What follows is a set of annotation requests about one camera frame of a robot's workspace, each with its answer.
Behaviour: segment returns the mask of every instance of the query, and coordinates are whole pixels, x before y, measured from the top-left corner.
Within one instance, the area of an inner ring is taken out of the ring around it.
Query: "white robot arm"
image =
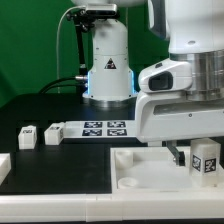
[[[223,135],[224,1],[149,0],[153,32],[170,58],[143,70],[136,104],[142,142]]]
[[[134,6],[144,0],[72,0],[86,5],[90,16],[116,13],[118,6]],[[93,67],[88,72],[84,102],[99,107],[120,107],[136,100],[133,72],[128,64],[127,28],[117,19],[96,19],[93,24]]]

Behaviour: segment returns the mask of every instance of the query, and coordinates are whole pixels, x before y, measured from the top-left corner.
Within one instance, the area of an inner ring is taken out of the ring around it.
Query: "black tabletop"
[[[11,153],[12,170],[1,195],[111,193],[110,148],[144,146],[135,138],[78,139],[47,146],[44,131],[62,121],[132,120],[134,105],[104,110],[80,103],[74,94],[28,94],[0,110],[0,152]],[[33,150],[19,150],[22,127],[37,127]]]

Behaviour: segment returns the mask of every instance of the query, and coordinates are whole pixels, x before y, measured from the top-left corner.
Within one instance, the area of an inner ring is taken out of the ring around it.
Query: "robot camera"
[[[87,15],[93,17],[116,16],[117,5],[115,4],[88,4],[85,10]]]

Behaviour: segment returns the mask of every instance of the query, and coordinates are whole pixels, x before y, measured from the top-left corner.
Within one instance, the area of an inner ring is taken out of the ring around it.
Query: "white cube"
[[[190,175],[200,187],[216,186],[219,182],[220,144],[209,139],[191,141]]]
[[[10,154],[0,154],[0,185],[11,170]]]
[[[64,126],[65,123],[54,123],[45,132],[46,145],[59,145],[64,139]]]
[[[19,149],[34,149],[37,141],[35,126],[23,127],[19,133]]]

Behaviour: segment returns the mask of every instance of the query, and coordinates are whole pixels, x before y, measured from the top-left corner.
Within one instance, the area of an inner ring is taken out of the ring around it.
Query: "green backdrop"
[[[70,0],[0,0],[0,106],[16,95],[37,93],[57,78],[57,27],[72,6]],[[147,5],[121,10],[120,20],[129,30],[130,67],[136,74],[168,56],[168,43],[148,30],[147,14]],[[90,68],[91,34],[83,38]],[[60,74],[78,74],[74,25],[66,20],[60,35]]]

